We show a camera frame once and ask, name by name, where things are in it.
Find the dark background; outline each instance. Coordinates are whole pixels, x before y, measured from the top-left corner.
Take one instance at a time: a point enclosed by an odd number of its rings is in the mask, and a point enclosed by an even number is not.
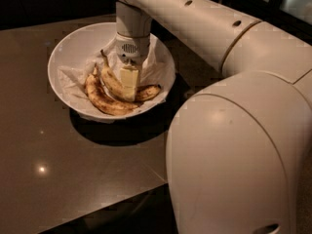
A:
[[[279,10],[282,0],[222,0],[312,44],[312,26]],[[115,0],[0,0],[0,30],[115,13]]]

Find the white robotic arm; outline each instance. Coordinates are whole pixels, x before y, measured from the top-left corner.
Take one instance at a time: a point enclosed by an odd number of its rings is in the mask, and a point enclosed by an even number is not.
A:
[[[311,46],[210,0],[119,1],[144,11],[133,24],[145,32],[139,57],[150,15],[229,77],[189,99],[169,130],[179,233],[295,233],[298,175],[312,143]]]

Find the table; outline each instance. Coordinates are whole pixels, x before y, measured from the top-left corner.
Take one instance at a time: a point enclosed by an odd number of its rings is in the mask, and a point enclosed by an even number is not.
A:
[[[115,15],[0,31],[0,233],[43,232],[166,184],[172,118],[187,98],[220,79],[164,34],[179,73],[168,102],[127,123],[81,119],[54,94],[47,63],[64,36],[105,21]],[[299,187],[298,233],[312,230],[311,164],[310,155]]]

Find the brown spotted banana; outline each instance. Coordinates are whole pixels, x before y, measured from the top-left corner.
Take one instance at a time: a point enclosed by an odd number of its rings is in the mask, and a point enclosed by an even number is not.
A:
[[[123,85],[115,76],[113,70],[109,66],[107,56],[104,54],[103,50],[100,51],[103,57],[103,67],[101,70],[101,79],[108,89],[108,91],[116,96],[118,99],[128,100],[126,95],[123,93]],[[146,85],[140,86],[136,91],[135,101],[147,101],[149,99],[155,98],[161,91],[160,85]]]
[[[108,96],[99,81],[97,67],[86,79],[85,92],[93,106],[106,114],[126,115],[139,107],[139,103],[119,101]]]

